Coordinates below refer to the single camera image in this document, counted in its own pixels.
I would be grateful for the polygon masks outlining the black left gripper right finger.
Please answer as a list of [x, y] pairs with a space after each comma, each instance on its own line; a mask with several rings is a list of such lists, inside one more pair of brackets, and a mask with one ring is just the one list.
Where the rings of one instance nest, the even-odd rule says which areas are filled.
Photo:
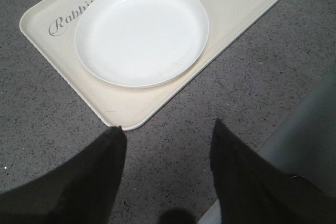
[[216, 119], [211, 171], [223, 223], [335, 223], [335, 199], [285, 174]]

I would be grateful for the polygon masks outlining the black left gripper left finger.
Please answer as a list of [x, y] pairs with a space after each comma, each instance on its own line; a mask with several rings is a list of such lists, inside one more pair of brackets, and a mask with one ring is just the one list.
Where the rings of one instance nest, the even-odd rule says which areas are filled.
[[126, 150], [123, 130], [107, 128], [61, 166], [1, 194], [1, 223], [108, 223]]

